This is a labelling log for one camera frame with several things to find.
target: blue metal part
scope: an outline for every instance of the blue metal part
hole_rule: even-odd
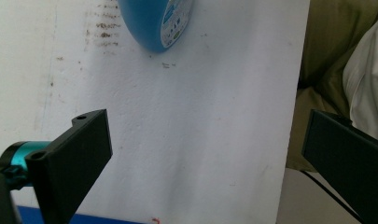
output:
[[[10,190],[32,186],[25,157],[34,151],[45,148],[49,143],[50,142],[26,142],[20,145],[15,151],[11,158],[10,165],[2,171]]]
[[[12,166],[19,165],[23,168],[25,172],[28,172],[28,167],[26,166],[25,157],[30,153],[43,149],[49,145],[50,142],[26,142],[24,143],[14,154],[13,159],[11,160]]]

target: dark mark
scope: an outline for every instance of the dark mark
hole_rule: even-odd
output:
[[[105,38],[105,37],[110,37],[110,34],[107,34],[107,33],[102,33],[102,34],[101,34],[101,37],[102,37],[102,38]]]
[[[98,45],[98,47],[107,47],[107,46],[110,46],[110,45],[114,45],[114,46],[118,46],[119,43],[118,42],[103,42],[101,44]]]
[[[112,24],[105,24],[105,23],[97,23],[96,24],[96,27],[101,27],[102,29],[113,29],[115,27],[120,27],[121,25],[119,24],[115,24],[115,23],[112,23]]]
[[[113,15],[113,14],[110,14],[110,13],[104,13],[104,14],[102,14],[102,16],[108,17],[110,19],[115,19],[115,18],[119,17],[119,15]]]
[[[118,6],[114,6],[114,5],[104,5],[104,8],[119,8]]]
[[[163,68],[169,68],[169,64],[168,63],[162,63],[162,67]]]
[[[110,51],[105,51],[104,54],[108,54],[108,55],[116,55],[115,52],[110,52]]]

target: screw hole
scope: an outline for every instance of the screw hole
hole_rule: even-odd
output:
[[[46,155],[45,151],[37,152],[34,155],[31,156],[32,160],[38,160],[41,159],[44,155]]]

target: black plastic bracket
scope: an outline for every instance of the black plastic bracket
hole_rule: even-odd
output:
[[[365,223],[378,224],[378,140],[351,124],[313,110],[302,155]]]
[[[80,115],[72,123],[72,128],[47,147],[25,157],[29,179],[22,179],[20,170],[10,165],[23,142],[3,153],[0,158],[0,224],[21,223],[9,191],[27,181],[34,186],[45,223],[69,223],[112,157],[106,110]]]

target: teal metal part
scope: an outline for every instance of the teal metal part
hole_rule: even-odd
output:
[[[24,143],[14,154],[10,165],[19,165],[25,172],[28,172],[28,167],[26,166],[25,157],[34,151],[45,148],[50,142],[26,142]]]

